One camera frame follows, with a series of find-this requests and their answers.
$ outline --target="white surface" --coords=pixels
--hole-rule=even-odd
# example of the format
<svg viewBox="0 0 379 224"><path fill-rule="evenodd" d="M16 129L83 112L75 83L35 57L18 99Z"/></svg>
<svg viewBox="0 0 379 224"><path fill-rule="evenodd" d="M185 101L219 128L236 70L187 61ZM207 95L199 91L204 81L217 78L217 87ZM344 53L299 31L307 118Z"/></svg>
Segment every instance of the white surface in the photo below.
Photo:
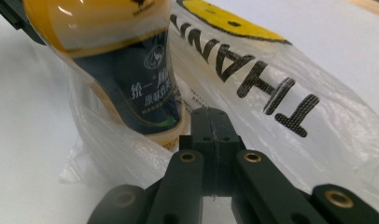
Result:
<svg viewBox="0 0 379 224"><path fill-rule="evenodd" d="M379 114L378 16L337 0L210 2L283 35ZM2 224L85 223L104 194L58 182L77 140L61 69L0 16Z"/></svg>
<svg viewBox="0 0 379 224"><path fill-rule="evenodd" d="M47 47L0 16L0 224L86 223L103 197L58 182L77 129L56 71Z"/></svg>

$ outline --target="black mechanical part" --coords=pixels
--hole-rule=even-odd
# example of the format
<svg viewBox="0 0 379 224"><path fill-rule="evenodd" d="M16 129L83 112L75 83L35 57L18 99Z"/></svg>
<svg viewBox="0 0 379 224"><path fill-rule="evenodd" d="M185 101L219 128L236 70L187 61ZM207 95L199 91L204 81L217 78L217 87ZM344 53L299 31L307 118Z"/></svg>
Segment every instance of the black mechanical part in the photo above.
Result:
<svg viewBox="0 0 379 224"><path fill-rule="evenodd" d="M379 224L379 214L347 189L295 189L267 156L246 149L224 112L200 108L191 119L192 135L180 136L164 178L146 190L113 189L89 223L200 224L202 197L217 195L232 197L239 224Z"/></svg>
<svg viewBox="0 0 379 224"><path fill-rule="evenodd" d="M204 155L204 196L231 197L232 166L244 144L228 115L202 107L192 112L190 127L192 135L180 136L179 150L192 149Z"/></svg>
<svg viewBox="0 0 379 224"><path fill-rule="evenodd" d="M182 150L172 157L155 196L147 224L197 224L202 219L204 157Z"/></svg>
<svg viewBox="0 0 379 224"><path fill-rule="evenodd" d="M27 20L22 0L0 0L0 14L17 30L22 29L36 43L45 45Z"/></svg>
<svg viewBox="0 0 379 224"><path fill-rule="evenodd" d="M234 170L260 223L327 223L263 153L240 151Z"/></svg>
<svg viewBox="0 0 379 224"><path fill-rule="evenodd" d="M310 202L330 223L379 223L379 213L350 190L336 185L315 187Z"/></svg>

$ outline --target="bottle label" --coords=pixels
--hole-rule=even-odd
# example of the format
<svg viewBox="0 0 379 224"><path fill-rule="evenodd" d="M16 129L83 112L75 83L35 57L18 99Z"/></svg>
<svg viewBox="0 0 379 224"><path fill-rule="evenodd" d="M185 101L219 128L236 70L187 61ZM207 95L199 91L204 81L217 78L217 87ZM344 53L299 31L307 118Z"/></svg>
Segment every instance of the bottle label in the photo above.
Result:
<svg viewBox="0 0 379 224"><path fill-rule="evenodd" d="M75 58L93 76L123 122L143 134L173 129L180 121L179 100L165 43L167 31L107 53Z"/></svg>

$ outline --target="bottle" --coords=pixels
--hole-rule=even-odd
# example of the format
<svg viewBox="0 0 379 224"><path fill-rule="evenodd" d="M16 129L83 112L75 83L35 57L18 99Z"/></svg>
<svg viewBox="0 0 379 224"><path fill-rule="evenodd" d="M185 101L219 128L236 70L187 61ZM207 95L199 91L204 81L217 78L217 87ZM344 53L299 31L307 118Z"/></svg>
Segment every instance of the bottle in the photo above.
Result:
<svg viewBox="0 0 379 224"><path fill-rule="evenodd" d="M186 131L167 45L170 0L25 0L30 23L110 118L172 149Z"/></svg>

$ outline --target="transparent plastic bag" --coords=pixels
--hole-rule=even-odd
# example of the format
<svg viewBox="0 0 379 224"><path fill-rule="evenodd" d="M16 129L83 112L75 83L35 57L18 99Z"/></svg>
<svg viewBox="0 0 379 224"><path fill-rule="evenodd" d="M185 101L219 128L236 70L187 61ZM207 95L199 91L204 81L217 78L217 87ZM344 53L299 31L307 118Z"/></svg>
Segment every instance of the transparent plastic bag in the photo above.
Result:
<svg viewBox="0 0 379 224"><path fill-rule="evenodd" d="M203 1L172 3L169 41L187 109L227 112L246 147L265 153L297 188L340 185L379 211L379 118L367 105L283 37ZM146 188L161 178L171 152L110 121L71 73L81 150L97 182ZM96 178L70 167L82 181ZM219 223L232 223L227 201L211 204Z"/></svg>

